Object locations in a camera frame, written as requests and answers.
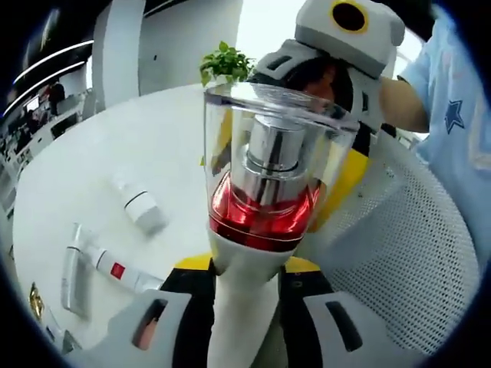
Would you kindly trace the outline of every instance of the yellow robot eye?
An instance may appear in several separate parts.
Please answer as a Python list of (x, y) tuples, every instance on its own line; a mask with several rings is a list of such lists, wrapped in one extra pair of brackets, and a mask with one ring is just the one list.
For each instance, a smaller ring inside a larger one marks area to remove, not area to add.
[(364, 33), (368, 28), (368, 14), (364, 7), (352, 0), (339, 0), (332, 5), (331, 18), (347, 33)]

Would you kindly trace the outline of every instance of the white mesh chair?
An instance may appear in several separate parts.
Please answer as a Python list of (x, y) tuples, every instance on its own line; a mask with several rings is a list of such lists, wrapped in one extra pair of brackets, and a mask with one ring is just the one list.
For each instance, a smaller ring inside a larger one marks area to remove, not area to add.
[(445, 189), (384, 132), (363, 182), (298, 255), (385, 319), (390, 338), (432, 353), (479, 285), (467, 227)]

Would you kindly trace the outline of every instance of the red label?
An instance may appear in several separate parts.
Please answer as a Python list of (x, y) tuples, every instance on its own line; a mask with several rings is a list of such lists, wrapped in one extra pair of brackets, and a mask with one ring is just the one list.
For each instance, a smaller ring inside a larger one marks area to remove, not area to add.
[(119, 263), (114, 263), (113, 267), (110, 270), (110, 274), (112, 274), (115, 278), (120, 280), (123, 277), (123, 273), (125, 269), (126, 268), (123, 265)]

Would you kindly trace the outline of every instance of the round table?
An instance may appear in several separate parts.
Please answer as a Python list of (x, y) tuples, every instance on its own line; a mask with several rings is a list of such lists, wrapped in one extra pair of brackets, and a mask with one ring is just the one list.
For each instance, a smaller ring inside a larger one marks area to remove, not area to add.
[[(18, 184), (13, 238), (22, 297), (27, 300), (35, 282), (58, 323), (82, 347), (95, 345), (106, 334), (109, 319), (134, 294), (91, 272), (89, 318), (63, 309), (61, 270), (74, 223), (94, 232), (98, 244), (121, 261), (165, 279), (180, 259), (209, 251), (202, 155), (200, 85), (129, 100), (55, 140), (26, 167)], [(167, 218), (165, 229), (153, 238), (131, 222), (111, 184), (115, 173), (128, 170)], [(256, 328), (262, 329), (260, 334), (267, 330), (277, 295), (266, 299), (262, 311), (271, 312), (254, 317), (262, 324)]]

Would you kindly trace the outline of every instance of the potted plant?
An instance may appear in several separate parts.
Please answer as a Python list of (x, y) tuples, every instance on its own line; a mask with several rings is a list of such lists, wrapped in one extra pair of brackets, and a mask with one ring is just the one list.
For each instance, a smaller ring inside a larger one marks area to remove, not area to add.
[(221, 41), (218, 50), (203, 57), (199, 66), (201, 84), (205, 87), (210, 81), (245, 81), (252, 71), (252, 59)]

